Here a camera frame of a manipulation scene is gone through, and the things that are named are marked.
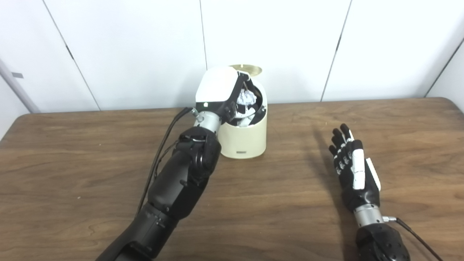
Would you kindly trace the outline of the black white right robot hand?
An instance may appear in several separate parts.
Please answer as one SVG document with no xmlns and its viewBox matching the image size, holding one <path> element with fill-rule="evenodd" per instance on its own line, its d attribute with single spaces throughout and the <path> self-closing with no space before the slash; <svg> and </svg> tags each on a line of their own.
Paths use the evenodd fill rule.
<svg viewBox="0 0 464 261">
<path fill-rule="evenodd" d="M 355 139 L 345 124 L 332 131 L 332 144 L 328 148 L 333 166 L 342 188 L 342 202 L 349 211 L 366 204 L 380 206 L 381 183 L 363 143 Z"/>
</svg>

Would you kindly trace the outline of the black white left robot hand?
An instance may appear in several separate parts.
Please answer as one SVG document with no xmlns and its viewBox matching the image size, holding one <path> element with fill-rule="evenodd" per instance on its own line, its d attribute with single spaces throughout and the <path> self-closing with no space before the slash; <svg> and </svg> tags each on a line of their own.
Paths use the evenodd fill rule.
<svg viewBox="0 0 464 261">
<path fill-rule="evenodd" d="M 268 114 L 264 88 L 253 80 L 262 69 L 253 65 L 213 67 L 206 71 L 195 96 L 195 126 L 218 131 L 222 124 L 246 128 Z"/>
</svg>

